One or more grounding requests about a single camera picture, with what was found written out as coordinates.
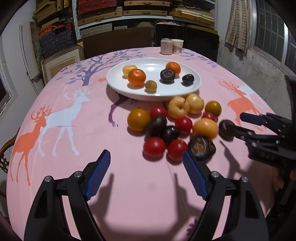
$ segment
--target pink tablecloth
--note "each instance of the pink tablecloth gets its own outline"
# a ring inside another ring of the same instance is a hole
[[[141,107],[149,111],[162,103],[127,99],[111,89],[106,74],[117,63],[144,57],[184,63],[200,74],[199,94],[204,101],[221,103],[219,120],[230,119],[258,133],[270,133],[239,122],[241,112],[272,110],[231,72],[187,49],[171,56],[160,55],[159,51],[158,47],[129,49],[83,60],[61,70],[45,86],[25,117],[9,165],[9,217],[21,238],[44,177],[69,177],[95,161],[104,149],[111,153],[111,165],[89,206],[106,240],[186,240],[188,223],[200,215],[205,202],[196,195],[183,165],[170,164],[166,156],[156,162],[146,160],[142,155],[144,136],[128,133],[126,119],[131,110]],[[267,213],[273,203],[271,168],[250,160],[241,140],[228,143],[217,137],[214,144],[217,151],[208,167],[224,177],[248,176]],[[64,200],[71,233],[79,237]],[[228,204],[226,198],[215,237],[222,233]]]

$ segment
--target plate rim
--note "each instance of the plate rim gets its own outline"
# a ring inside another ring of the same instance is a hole
[[[166,59],[166,58],[157,58],[157,57],[147,57],[147,58],[133,58],[133,59],[130,59],[130,60],[128,60],[128,61],[123,61],[123,62],[129,62],[129,61],[132,61],[132,60],[136,60],[136,59],[148,59],[148,58],[151,58],[151,59],[163,59],[163,60],[169,60],[169,61],[171,61],[171,62],[176,62],[177,64],[183,64],[183,65],[186,65],[186,64],[184,64],[184,63],[181,63],[181,62],[178,62],[178,61],[173,61],[173,60],[170,60],[170,59]],[[111,69],[109,69],[109,71],[107,72],[107,75],[106,75],[106,79],[107,79],[107,84],[112,88],[112,89],[114,89],[115,91],[117,91],[117,92],[124,92],[124,93],[126,93],[125,91],[122,91],[122,90],[119,90],[119,89],[117,89],[117,88],[115,88],[115,87],[113,87],[113,86],[111,86],[110,85],[110,83],[109,83],[109,81],[108,81],[108,75],[109,75],[109,73],[110,73],[110,71],[114,68],[114,67],[116,67],[117,65],[119,65],[119,64],[122,64],[123,62],[121,62],[121,63],[118,63],[118,64],[116,64],[115,66],[113,66]],[[180,94],[180,95],[188,95],[188,94],[191,94],[191,93],[194,93],[195,91],[197,91],[200,87],[201,87],[201,85],[202,85],[202,78],[201,78],[201,76],[200,76],[200,74],[196,71],[196,70],[194,70],[193,68],[191,68],[190,66],[188,66],[188,65],[186,65],[188,68],[190,68],[190,69],[192,69],[194,72],[196,72],[197,73],[197,75],[199,76],[199,78],[200,78],[200,84],[196,87],[196,89],[192,92],[192,91],[189,91],[189,92],[186,92],[186,93],[183,93],[183,94]],[[171,96],[179,96],[179,95],[143,95],[143,94],[138,94],[138,93],[129,93],[129,94],[132,94],[132,95],[136,95],[136,96],[151,96],[151,97],[171,97]]]

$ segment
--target picture frame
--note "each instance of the picture frame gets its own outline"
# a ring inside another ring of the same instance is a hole
[[[41,69],[45,84],[47,84],[61,69],[81,60],[84,60],[82,42],[43,60],[41,63]]]

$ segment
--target black fruit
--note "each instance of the black fruit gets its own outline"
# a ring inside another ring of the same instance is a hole
[[[168,126],[161,133],[160,137],[164,140],[165,144],[168,146],[172,140],[177,139],[180,135],[180,130],[176,126]]]
[[[176,77],[176,73],[171,69],[164,69],[160,72],[160,80],[164,83],[172,83]]]
[[[222,120],[219,124],[219,136],[225,141],[233,141],[235,124],[230,120]]]
[[[167,119],[162,115],[155,116],[146,127],[146,137],[159,137],[166,128]]]
[[[187,74],[182,77],[182,81],[185,85],[192,85],[194,81],[194,76],[192,74]]]
[[[191,139],[188,148],[197,161],[208,161],[216,152],[214,143],[209,141],[206,137],[201,136]]]

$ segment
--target red tomato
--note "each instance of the red tomato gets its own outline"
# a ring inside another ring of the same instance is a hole
[[[209,113],[209,112],[204,112],[203,115],[202,115],[202,118],[209,118],[209,119],[211,119],[213,121],[216,121],[215,116],[212,113]]]
[[[143,151],[147,156],[160,158],[165,152],[165,142],[159,137],[150,137],[145,141]]]
[[[166,109],[163,106],[155,106],[150,111],[150,117],[152,119],[153,117],[155,117],[157,115],[162,115],[164,117],[167,117],[168,112],[166,111]]]
[[[189,134],[192,129],[192,120],[188,117],[180,117],[175,121],[176,127],[180,129],[182,134]]]
[[[183,153],[188,149],[186,142],[175,139],[168,146],[168,156],[172,161],[182,161]]]

